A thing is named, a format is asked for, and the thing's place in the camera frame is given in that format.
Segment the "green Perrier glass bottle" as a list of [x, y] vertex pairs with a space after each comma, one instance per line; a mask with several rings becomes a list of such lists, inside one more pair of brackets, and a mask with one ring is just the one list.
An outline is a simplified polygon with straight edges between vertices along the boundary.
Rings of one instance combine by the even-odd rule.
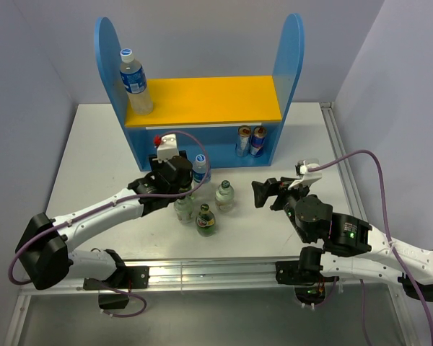
[[186, 197], [193, 199], [191, 190], [193, 189], [193, 182], [189, 182], [186, 186], [181, 186], [178, 190], [179, 194], [185, 194]]

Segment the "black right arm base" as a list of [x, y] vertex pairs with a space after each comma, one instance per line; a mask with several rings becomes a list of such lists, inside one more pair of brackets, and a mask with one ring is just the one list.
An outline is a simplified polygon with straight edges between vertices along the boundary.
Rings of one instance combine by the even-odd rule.
[[303, 260], [282, 260], [275, 262], [276, 282], [294, 288], [294, 299], [302, 309], [314, 311], [324, 305], [333, 295], [338, 276], [326, 277], [321, 264]]

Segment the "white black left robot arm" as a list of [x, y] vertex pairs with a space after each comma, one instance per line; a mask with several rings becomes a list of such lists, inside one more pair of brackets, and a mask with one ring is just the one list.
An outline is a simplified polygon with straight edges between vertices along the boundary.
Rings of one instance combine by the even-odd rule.
[[120, 223], [166, 208], [191, 184], [191, 162], [174, 156], [114, 196], [65, 216], [33, 216], [15, 253], [29, 281], [45, 290], [65, 278], [93, 278], [110, 288], [125, 282], [123, 260], [113, 250], [79, 251], [80, 245]]

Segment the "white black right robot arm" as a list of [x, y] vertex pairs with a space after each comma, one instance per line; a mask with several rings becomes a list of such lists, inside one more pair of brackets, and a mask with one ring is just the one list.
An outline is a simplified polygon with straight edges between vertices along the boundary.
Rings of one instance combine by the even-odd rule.
[[276, 262], [276, 281], [307, 286], [334, 279], [355, 278], [401, 285], [413, 299], [433, 302], [433, 250], [420, 249], [357, 217], [336, 213], [310, 193], [300, 179], [269, 178], [252, 182], [254, 203], [285, 212], [304, 247], [296, 260]]

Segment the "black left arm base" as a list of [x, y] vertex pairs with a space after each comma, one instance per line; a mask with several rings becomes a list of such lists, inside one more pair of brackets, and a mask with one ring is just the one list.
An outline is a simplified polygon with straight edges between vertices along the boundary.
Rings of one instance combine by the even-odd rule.
[[[118, 269], [106, 280], [84, 279], [82, 289], [98, 291], [98, 306], [101, 312], [111, 317], [128, 318], [142, 314], [147, 307], [146, 300], [134, 293], [136, 289], [146, 289], [149, 284], [149, 267], [127, 266]], [[142, 303], [139, 311], [121, 314], [131, 299]]]

